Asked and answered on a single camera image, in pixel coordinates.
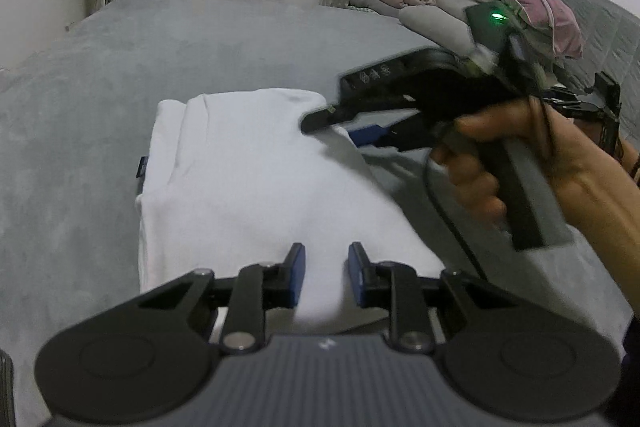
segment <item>dark tag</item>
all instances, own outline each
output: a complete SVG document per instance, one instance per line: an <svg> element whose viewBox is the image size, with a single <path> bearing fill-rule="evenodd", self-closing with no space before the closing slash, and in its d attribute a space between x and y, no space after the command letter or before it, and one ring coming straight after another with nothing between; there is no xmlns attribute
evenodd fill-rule
<svg viewBox="0 0 640 427"><path fill-rule="evenodd" d="M142 178L146 172L146 163L149 161L149 156L142 156L140 158L140 163L138 164L138 172L136 173L136 178Z"/></svg>

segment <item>white towel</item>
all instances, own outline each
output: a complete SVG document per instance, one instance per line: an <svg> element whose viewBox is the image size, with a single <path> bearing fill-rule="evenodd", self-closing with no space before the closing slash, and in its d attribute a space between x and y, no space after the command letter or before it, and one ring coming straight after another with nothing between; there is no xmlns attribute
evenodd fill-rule
<svg viewBox="0 0 640 427"><path fill-rule="evenodd" d="M353 241L375 262L439 275L441 261L344 129L300 133L302 115L325 103L313 92L262 89L159 104L137 199L143 292L196 267L232 277L247 264L281 261L298 241L306 247L300 302L271 326L322 333L384 316L353 301L344 263Z"/></svg>

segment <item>metal pivot screw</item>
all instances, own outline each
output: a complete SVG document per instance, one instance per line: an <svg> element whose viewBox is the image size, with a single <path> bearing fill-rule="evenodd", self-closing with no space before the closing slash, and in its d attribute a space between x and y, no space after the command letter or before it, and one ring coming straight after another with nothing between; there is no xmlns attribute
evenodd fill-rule
<svg viewBox="0 0 640 427"><path fill-rule="evenodd" d="M225 338L222 339L222 343L225 347L228 347L228 349L244 351L245 349L253 347L255 344L255 337L246 331L235 331L234 333L225 335Z"/></svg>
<svg viewBox="0 0 640 427"><path fill-rule="evenodd" d="M407 331L400 337L400 345L409 351L416 353L421 351L431 351L433 349L433 340L426 333L421 331Z"/></svg>

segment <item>finger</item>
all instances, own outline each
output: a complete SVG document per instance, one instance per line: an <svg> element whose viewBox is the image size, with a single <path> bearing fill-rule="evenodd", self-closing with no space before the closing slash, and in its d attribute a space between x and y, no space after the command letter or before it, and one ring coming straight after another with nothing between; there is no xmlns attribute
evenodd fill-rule
<svg viewBox="0 0 640 427"><path fill-rule="evenodd" d="M468 211L478 221L487 225L495 225L507 215L507 206L502 200L494 196L482 201Z"/></svg>
<svg viewBox="0 0 640 427"><path fill-rule="evenodd" d="M431 159L438 165L444 165L450 159L452 154L453 153L449 147L444 144L440 144L431 150Z"/></svg>
<svg viewBox="0 0 640 427"><path fill-rule="evenodd" d="M456 187L456 199L465 208L476 208L497 193L498 180L488 172L483 172L475 180Z"/></svg>
<svg viewBox="0 0 640 427"><path fill-rule="evenodd" d="M507 136L529 138L532 134L532 107L540 111L540 104L530 104L523 98L492 105L477 114L462 116L456 127L462 133L481 142Z"/></svg>
<svg viewBox="0 0 640 427"><path fill-rule="evenodd" d="M446 165L454 185L471 182L484 171L480 160L470 154L451 155Z"/></svg>

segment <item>human hand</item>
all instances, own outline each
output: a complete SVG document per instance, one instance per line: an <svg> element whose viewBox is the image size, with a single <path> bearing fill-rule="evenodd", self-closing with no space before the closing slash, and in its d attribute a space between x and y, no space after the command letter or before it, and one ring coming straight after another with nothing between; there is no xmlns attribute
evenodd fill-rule
<svg viewBox="0 0 640 427"><path fill-rule="evenodd" d="M550 107L546 111L554 138L554 154L549 150L542 106L535 99L489 107L476 115L459 118L456 127L460 133L480 142L510 136L526 140L538 153L565 219L579 227L587 211L585 187L600 183L603 176L610 176L611 169L619 171L618 175L625 173L570 120ZM447 167L449 179L456 186L456 198L469 213L486 223L502 219L506 207L497 197L498 181L477 158L457 155L444 145L434 149L431 158Z"/></svg>

